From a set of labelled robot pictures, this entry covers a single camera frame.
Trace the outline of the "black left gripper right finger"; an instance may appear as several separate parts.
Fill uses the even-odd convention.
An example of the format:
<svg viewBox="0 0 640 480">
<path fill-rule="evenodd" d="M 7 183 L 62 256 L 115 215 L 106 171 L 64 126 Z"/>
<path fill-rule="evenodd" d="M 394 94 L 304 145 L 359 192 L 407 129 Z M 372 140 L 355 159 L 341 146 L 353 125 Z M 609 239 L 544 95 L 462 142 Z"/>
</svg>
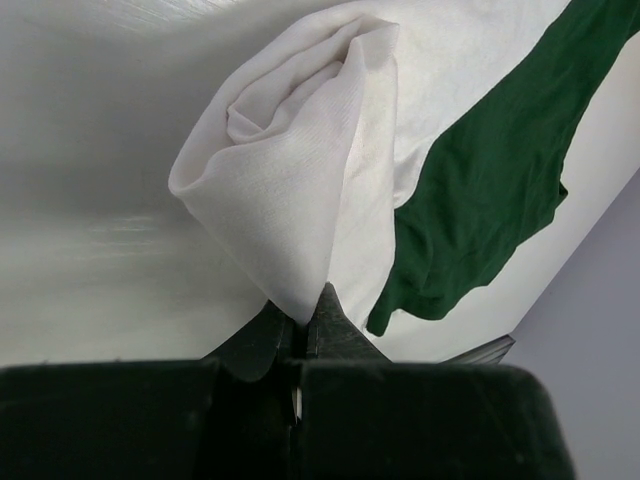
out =
<svg viewBox="0 0 640 480">
<path fill-rule="evenodd" d="M 334 286 L 326 284 L 307 328 L 302 418 L 381 419 L 387 379 L 388 359 L 345 316 Z"/>
</svg>

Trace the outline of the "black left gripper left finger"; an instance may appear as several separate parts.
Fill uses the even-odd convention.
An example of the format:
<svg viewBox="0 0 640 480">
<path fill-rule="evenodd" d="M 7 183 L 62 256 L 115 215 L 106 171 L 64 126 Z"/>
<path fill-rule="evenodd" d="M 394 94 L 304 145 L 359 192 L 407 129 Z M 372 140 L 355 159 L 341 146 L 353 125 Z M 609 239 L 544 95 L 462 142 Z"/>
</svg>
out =
<svg viewBox="0 0 640 480">
<path fill-rule="evenodd" d="M 199 446 L 201 479 L 286 479 L 296 424 L 286 361 L 296 327 L 267 303 L 208 355 L 219 369 Z"/>
</svg>

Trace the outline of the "white and green t-shirt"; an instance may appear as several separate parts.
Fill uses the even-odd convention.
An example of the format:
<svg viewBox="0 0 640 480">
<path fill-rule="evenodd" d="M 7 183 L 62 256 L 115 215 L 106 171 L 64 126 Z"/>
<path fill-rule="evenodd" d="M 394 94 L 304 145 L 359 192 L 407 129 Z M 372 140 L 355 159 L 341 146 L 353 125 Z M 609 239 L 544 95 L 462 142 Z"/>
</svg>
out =
<svg viewBox="0 0 640 480">
<path fill-rule="evenodd" d="M 444 318 L 567 197 L 577 126 L 635 1 L 352 1 L 307 15 L 222 84 L 171 193 L 273 304 L 326 284 L 382 335 Z"/>
</svg>

